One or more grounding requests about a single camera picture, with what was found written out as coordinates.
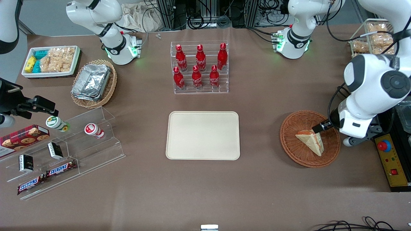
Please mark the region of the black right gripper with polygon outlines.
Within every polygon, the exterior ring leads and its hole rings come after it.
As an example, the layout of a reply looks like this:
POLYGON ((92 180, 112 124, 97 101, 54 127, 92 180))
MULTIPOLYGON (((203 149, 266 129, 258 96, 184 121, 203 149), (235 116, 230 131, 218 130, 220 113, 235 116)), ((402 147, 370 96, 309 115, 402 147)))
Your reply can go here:
POLYGON ((34 96, 25 102, 23 87, 4 79, 0 79, 0 112, 5 115, 31 118, 31 112, 42 112, 57 117, 59 111, 56 104, 42 96, 34 96))

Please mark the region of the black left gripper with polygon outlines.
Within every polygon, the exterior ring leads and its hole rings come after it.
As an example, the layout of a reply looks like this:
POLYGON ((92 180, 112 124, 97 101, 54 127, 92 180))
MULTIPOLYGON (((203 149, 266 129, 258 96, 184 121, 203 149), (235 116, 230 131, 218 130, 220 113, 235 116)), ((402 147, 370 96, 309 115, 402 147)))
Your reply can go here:
POLYGON ((328 129, 335 128, 340 129, 340 116, 338 109, 328 110, 328 120, 322 121, 321 123, 312 127, 314 133, 321 133, 328 129))

